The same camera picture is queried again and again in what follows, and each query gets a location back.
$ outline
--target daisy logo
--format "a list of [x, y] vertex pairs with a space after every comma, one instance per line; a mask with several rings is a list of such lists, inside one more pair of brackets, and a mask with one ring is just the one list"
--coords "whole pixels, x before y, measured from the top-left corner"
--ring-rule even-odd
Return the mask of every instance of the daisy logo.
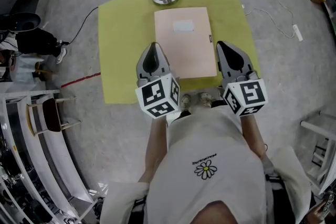
[[207, 160], [206, 162], [203, 162], [200, 165], [198, 165], [194, 173], [196, 173], [197, 176], [201, 176], [203, 180], [206, 180], [208, 178], [211, 178], [216, 171], [217, 167], [211, 166], [211, 161]]

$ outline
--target concrete floor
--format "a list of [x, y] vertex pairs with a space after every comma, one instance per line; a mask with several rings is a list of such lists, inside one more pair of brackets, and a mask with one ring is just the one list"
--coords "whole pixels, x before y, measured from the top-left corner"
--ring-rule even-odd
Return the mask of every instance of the concrete floor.
[[[37, 13], [46, 30], [71, 40], [85, 16], [109, 0], [40, 0]], [[247, 16], [255, 40], [269, 104], [256, 116], [268, 153], [291, 145], [307, 157], [304, 141], [312, 141], [299, 122], [322, 106], [331, 104], [336, 91], [336, 48], [327, 18], [310, 0], [240, 0], [246, 12], [261, 8], [272, 14], [288, 35], [292, 34], [292, 10], [303, 41], [279, 32], [267, 14], [253, 11]], [[100, 71], [98, 13], [87, 19], [77, 39], [67, 47], [62, 64], [54, 67], [54, 83], [60, 85]], [[144, 168], [150, 119], [137, 104], [113, 105], [103, 100], [101, 78], [94, 77], [62, 88], [64, 96], [75, 95], [75, 103], [64, 106], [64, 114], [82, 121], [66, 133], [69, 147], [88, 187], [105, 191], [110, 181], [138, 180]]]

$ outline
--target white cable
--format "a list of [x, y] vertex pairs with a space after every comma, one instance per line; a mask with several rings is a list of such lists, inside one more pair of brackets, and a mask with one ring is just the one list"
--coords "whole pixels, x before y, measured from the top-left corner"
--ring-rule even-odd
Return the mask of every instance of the white cable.
[[[293, 14], [293, 12], [292, 12], [290, 9], [288, 9], [287, 7], [283, 6], [283, 4], [280, 3], [280, 1], [278, 1], [278, 3], [279, 3], [282, 7], [284, 7], [286, 10], [288, 10], [288, 11], [292, 14], [292, 26], [293, 26], [293, 25], [294, 25], [294, 22], [293, 22], [293, 20], [294, 20], [294, 14]], [[254, 11], [255, 9], [267, 13], [268, 16], [271, 18], [272, 22], [274, 23], [274, 25], [276, 26], [276, 28], [277, 28], [281, 33], [283, 33], [286, 37], [288, 37], [288, 38], [293, 38], [293, 37], [295, 36], [295, 31], [294, 31], [293, 35], [288, 36], [283, 30], [281, 30], [281, 29], [277, 26], [277, 24], [275, 23], [273, 17], [272, 17], [267, 11], [265, 11], [265, 10], [263, 10], [263, 9], [261, 9], [261, 8], [253, 8], [250, 12], [246, 13], [245, 15], [247, 16], [247, 15], [251, 14], [252, 11]]]

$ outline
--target sneaker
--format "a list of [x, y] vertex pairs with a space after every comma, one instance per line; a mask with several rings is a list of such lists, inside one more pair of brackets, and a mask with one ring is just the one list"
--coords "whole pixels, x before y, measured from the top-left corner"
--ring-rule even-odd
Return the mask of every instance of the sneaker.
[[185, 94], [181, 98], [181, 112], [189, 111], [191, 107], [191, 96], [189, 94]]
[[67, 54], [67, 50], [66, 49], [63, 49], [61, 48], [61, 53], [59, 54], [59, 56], [57, 56], [57, 59], [56, 59], [56, 64], [59, 64], [62, 62], [65, 54]]
[[202, 92], [199, 95], [199, 99], [201, 100], [201, 102], [206, 105], [206, 106], [210, 106], [213, 101], [216, 101], [215, 98], [213, 98], [210, 94], [206, 93], [206, 92]]

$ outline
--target black and white marker cube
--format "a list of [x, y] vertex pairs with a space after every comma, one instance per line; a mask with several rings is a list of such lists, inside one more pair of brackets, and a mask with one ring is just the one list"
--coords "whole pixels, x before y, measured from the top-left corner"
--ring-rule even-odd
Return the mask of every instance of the black and white marker cube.
[[268, 103], [263, 79], [228, 83], [223, 98], [237, 116], [257, 113]]
[[143, 112], [154, 119], [178, 111], [180, 85], [169, 73], [135, 90]]

